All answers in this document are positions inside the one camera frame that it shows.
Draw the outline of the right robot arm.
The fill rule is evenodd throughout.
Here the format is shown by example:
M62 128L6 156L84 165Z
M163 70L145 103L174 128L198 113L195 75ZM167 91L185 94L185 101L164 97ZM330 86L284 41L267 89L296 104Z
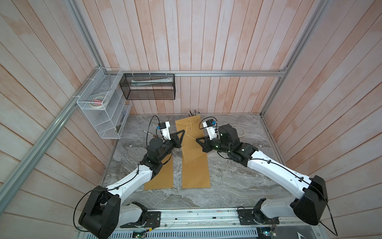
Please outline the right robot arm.
M230 124L218 126L212 119L204 121L200 129L208 133L196 138L203 152L224 152L227 159L264 174L291 193L290 197L276 200L260 199L251 210L255 224L276 224L280 217L297 217L311 226L321 223L324 211L330 209L323 178L298 173L271 159L257 147L241 142L237 130Z

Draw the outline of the black mesh basket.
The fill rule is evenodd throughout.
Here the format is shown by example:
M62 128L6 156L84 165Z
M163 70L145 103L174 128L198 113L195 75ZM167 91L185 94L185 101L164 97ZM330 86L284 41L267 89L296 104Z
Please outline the black mesh basket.
M127 100L174 100L176 82L173 74L124 73L119 86Z

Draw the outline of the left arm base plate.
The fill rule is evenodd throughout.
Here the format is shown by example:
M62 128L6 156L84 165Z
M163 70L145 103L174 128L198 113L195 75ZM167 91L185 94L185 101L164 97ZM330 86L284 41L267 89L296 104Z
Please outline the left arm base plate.
M160 227L160 222L161 222L160 211L144 212L137 222L124 224L121 226L121 228L155 229Z

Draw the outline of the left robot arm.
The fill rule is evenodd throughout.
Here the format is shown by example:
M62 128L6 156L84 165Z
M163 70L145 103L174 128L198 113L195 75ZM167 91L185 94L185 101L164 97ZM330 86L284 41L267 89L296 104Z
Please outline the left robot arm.
M173 149L182 147L184 135L185 130L180 130L164 139L151 139L146 154L134 171L111 185L97 186L89 191L78 222L74 223L75 228L80 232L89 232L98 239L107 239L116 228L130 224L137 227L149 226L147 207L138 202L127 206L122 203L160 172Z

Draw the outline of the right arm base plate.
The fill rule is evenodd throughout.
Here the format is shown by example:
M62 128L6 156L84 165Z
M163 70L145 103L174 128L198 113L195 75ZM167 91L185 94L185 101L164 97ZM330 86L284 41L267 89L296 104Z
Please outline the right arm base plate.
M278 225L280 220L278 217L267 218L261 211L253 209L237 208L237 214L240 225Z

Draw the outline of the tape roll in rack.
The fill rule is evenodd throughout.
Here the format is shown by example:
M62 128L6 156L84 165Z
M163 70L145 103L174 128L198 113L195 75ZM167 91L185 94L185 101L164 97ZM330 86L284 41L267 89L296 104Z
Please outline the tape roll in rack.
M92 98L89 106L93 109L101 109L108 105L108 98L105 95L99 95Z

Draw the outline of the brown file bag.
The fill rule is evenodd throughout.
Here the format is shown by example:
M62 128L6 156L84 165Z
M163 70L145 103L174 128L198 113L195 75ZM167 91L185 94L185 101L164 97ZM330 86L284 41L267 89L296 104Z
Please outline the brown file bag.
M182 141L182 153L185 163L196 162L198 158L207 156L202 147L196 142L197 138L205 136L204 131L199 128L200 122L200 115L175 121L177 131L185 130Z
M149 182L145 183L144 190L170 189L174 187L173 156L168 155L160 172Z
M182 157L182 188L197 189L210 187L208 156L203 155L188 161Z

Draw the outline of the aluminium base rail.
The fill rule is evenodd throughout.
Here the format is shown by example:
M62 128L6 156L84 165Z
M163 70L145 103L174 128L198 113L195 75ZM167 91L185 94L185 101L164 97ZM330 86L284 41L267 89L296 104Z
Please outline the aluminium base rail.
M237 208L214 209L161 209L160 230L175 229L217 229L217 228L256 228L267 235L277 234L285 228L310 228L319 231L319 226L311 226L296 218L281 218L278 225L240 225Z

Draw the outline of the masking tape roll on table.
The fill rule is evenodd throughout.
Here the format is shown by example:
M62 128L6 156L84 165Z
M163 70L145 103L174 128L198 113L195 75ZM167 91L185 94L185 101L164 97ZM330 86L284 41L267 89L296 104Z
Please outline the masking tape roll on table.
M243 127L237 126L237 127L235 127L235 129L237 130L239 137L245 136L246 131L245 131L245 129Z

